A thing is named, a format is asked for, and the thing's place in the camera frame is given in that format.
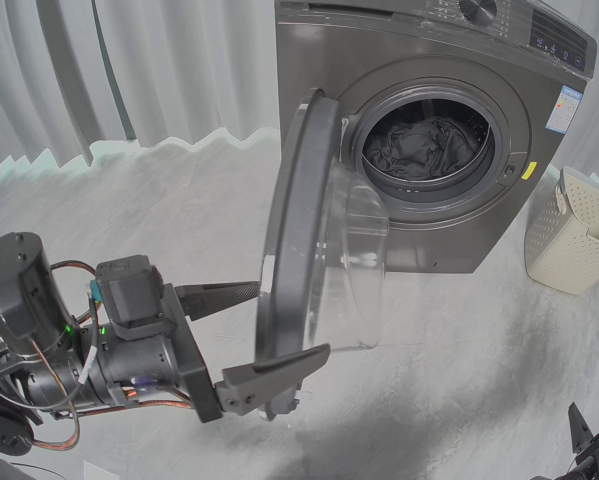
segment marble floor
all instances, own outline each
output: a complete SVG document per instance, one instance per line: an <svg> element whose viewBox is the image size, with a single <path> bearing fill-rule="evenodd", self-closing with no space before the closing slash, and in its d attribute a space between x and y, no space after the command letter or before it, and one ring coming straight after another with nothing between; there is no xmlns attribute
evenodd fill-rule
<svg viewBox="0 0 599 480"><path fill-rule="evenodd" d="M2 165L0 235L38 233L51 262L147 254L175 284L259 278L276 132L93 152L88 169L47 158ZM305 382L313 400L290 416L206 425L168 407L97 416L82 421L76 449L34 449L21 461L69 480L83 478L85 461L123 480L563 475L568 405L599 430L599 284L574 297L526 275L524 231L551 185L540 183L474 275L387 274L381 344L331 356ZM87 273L65 270L58 283L77 314ZM254 302L191 328L214 380L252 360ZM47 419L36 432L62 439L71 423Z"/></svg>

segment clothes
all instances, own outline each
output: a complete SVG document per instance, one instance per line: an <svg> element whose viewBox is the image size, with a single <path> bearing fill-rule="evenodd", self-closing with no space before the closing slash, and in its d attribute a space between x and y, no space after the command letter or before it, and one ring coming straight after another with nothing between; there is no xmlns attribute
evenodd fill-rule
<svg viewBox="0 0 599 480"><path fill-rule="evenodd" d="M378 170L408 181L440 178L468 165L481 148L472 130L449 117L394 123L366 140L363 154Z"/></svg>

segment control knob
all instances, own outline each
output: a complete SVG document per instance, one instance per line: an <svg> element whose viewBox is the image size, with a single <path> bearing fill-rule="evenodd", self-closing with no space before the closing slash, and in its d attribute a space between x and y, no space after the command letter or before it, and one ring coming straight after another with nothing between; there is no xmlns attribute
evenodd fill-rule
<svg viewBox="0 0 599 480"><path fill-rule="evenodd" d="M475 25L488 25L497 16L495 0L459 0L459 8Z"/></svg>

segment qr code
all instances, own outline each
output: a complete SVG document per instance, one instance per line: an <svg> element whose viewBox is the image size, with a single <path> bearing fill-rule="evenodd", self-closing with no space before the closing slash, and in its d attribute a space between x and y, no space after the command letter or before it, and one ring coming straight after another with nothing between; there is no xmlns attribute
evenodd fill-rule
<svg viewBox="0 0 599 480"><path fill-rule="evenodd" d="M566 112L575 112L577 110L577 101L567 100L565 110Z"/></svg>

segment laundry basket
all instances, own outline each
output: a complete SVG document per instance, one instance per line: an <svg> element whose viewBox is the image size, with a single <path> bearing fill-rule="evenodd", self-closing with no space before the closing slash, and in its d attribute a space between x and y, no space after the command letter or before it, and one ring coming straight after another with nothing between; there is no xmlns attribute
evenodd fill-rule
<svg viewBox="0 0 599 480"><path fill-rule="evenodd" d="M526 271L577 295L599 281L599 185L564 167L555 197L526 231Z"/></svg>

